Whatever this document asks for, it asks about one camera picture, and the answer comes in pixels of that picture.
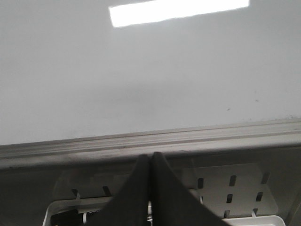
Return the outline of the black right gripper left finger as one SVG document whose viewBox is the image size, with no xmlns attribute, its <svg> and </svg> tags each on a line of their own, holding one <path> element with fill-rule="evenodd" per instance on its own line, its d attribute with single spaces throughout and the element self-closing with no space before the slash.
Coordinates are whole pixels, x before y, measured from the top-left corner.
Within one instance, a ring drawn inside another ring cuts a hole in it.
<svg viewBox="0 0 301 226">
<path fill-rule="evenodd" d="M 145 226 L 149 202 L 150 162 L 138 156 L 136 165 L 118 194 L 91 218 L 92 226 Z"/>
</svg>

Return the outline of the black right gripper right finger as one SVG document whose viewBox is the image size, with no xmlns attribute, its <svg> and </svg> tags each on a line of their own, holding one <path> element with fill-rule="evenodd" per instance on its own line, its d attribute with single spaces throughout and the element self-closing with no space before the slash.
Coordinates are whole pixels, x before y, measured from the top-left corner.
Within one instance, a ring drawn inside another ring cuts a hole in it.
<svg viewBox="0 0 301 226">
<path fill-rule="evenodd" d="M 162 153 L 155 152 L 150 164 L 150 201 L 154 226 L 227 225 L 189 192 Z"/>
</svg>

